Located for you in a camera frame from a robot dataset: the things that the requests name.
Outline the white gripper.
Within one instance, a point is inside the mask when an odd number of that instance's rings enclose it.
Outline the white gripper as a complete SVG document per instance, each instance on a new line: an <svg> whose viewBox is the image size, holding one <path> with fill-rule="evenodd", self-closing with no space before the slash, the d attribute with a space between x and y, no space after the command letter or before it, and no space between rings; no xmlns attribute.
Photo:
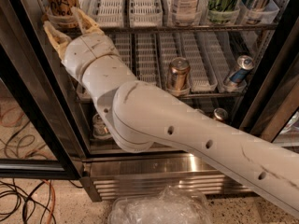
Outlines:
<svg viewBox="0 0 299 224"><path fill-rule="evenodd" d="M78 7L71 7L82 36L72 40L55 29L49 22L43 24L44 31L62 60L66 71L75 80L82 80L85 70L103 56L119 56L112 40L105 35L99 24Z"/></svg>

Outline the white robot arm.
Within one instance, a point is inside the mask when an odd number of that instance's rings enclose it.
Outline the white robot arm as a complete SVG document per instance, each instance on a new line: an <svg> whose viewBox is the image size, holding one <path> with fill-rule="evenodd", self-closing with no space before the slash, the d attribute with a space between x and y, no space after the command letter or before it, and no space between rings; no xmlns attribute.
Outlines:
<svg viewBox="0 0 299 224"><path fill-rule="evenodd" d="M209 118L138 80L99 24L77 7L72 13L79 37L69 37L50 21L44 31L120 148L140 153L160 143L184 150L299 217L299 154Z"/></svg>

